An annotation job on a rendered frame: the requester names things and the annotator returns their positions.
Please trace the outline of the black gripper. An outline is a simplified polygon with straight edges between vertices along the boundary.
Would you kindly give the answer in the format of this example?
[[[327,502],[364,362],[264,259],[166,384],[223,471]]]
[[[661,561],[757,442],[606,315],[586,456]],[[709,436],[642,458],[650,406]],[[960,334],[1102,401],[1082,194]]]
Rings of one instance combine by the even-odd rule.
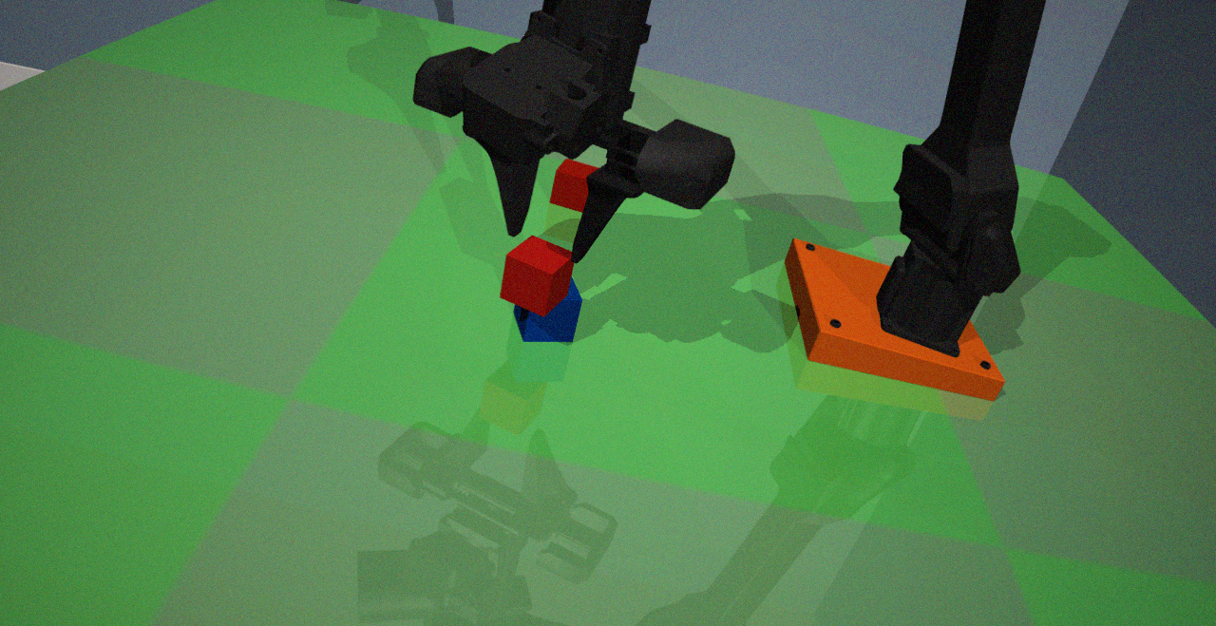
[[[677,119],[659,131],[624,120],[624,112],[634,109],[630,86],[638,46],[651,38],[651,26],[644,24],[648,15],[609,15],[565,0],[544,0],[541,11],[557,19],[556,38],[569,47],[581,51],[582,39],[593,36],[610,56],[610,101],[603,132],[593,142],[607,150],[608,160],[586,177],[589,197],[572,249],[572,263],[578,265],[626,198],[648,193],[685,209],[703,209],[727,184],[734,148],[722,134]],[[413,78],[413,103],[441,115],[461,114],[462,77],[489,55],[478,47],[458,47],[430,56]],[[490,156],[503,199],[505,230],[516,237],[528,215],[539,160],[514,163],[489,142],[475,142]]]

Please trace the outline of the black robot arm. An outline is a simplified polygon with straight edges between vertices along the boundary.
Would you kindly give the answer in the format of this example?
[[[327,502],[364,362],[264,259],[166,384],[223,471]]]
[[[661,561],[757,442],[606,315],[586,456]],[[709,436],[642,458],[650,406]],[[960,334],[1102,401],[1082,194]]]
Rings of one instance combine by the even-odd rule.
[[[940,125],[924,143],[906,145],[893,188],[911,241],[876,295],[886,334],[959,357],[983,295],[1003,294],[1020,275],[1009,140],[1045,2],[967,0]],[[520,43],[462,77],[465,132],[514,163],[551,153],[574,160],[606,125],[609,49],[593,36],[581,51],[569,47],[556,24],[536,11]]]

